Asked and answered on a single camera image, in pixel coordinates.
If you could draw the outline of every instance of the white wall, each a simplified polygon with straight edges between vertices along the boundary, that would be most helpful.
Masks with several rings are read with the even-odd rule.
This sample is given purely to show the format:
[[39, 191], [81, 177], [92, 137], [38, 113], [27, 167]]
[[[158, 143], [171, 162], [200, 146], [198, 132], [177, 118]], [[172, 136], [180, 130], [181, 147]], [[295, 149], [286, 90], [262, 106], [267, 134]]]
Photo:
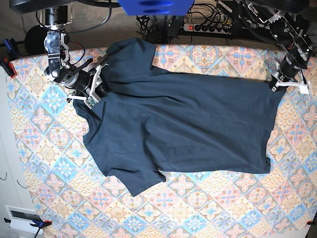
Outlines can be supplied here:
[[27, 189], [17, 184], [26, 186], [24, 174], [22, 171], [19, 154], [17, 151], [11, 114], [6, 92], [5, 71], [0, 67], [0, 238], [16, 238], [18, 236], [32, 238], [34, 234], [28, 234], [15, 231], [9, 228], [9, 223], [4, 222], [8, 218], [8, 213], [4, 205], [10, 205], [21, 208], [34, 209], [30, 193]]

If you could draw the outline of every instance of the t-shirt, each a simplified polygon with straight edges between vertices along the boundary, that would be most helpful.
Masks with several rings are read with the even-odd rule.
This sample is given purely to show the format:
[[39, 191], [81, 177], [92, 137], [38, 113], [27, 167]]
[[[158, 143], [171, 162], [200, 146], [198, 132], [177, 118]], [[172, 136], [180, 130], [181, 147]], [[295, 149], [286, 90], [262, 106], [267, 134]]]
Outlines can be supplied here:
[[140, 39], [113, 44], [101, 79], [110, 91], [90, 110], [84, 144], [105, 176], [136, 196], [165, 181], [160, 171], [270, 172], [266, 144], [285, 89], [268, 83], [152, 66], [156, 46]]

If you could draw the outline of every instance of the blue object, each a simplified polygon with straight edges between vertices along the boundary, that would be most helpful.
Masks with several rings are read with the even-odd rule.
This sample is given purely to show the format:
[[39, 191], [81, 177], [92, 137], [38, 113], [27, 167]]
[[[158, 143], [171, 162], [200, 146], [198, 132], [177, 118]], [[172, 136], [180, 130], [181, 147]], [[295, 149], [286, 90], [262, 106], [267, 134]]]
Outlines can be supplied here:
[[194, 0], [118, 0], [127, 15], [184, 16]]

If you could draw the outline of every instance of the patterned tablecloth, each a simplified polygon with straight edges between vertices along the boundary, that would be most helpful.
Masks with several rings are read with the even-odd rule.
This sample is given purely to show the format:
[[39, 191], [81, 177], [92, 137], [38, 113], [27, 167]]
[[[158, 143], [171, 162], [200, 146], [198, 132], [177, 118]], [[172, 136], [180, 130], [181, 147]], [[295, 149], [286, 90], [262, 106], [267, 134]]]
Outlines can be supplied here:
[[[87, 50], [83, 60], [105, 53]], [[265, 80], [273, 59], [282, 57], [242, 47], [162, 45], [153, 64]], [[104, 177], [85, 149], [88, 125], [65, 91], [46, 81], [47, 57], [13, 64], [18, 76], [6, 78], [12, 123], [34, 206], [53, 222], [47, 238], [252, 238], [302, 229], [317, 211], [317, 59], [305, 71], [311, 95], [289, 87], [279, 105], [267, 145], [270, 174], [166, 172], [167, 182], [134, 198], [116, 177]]]

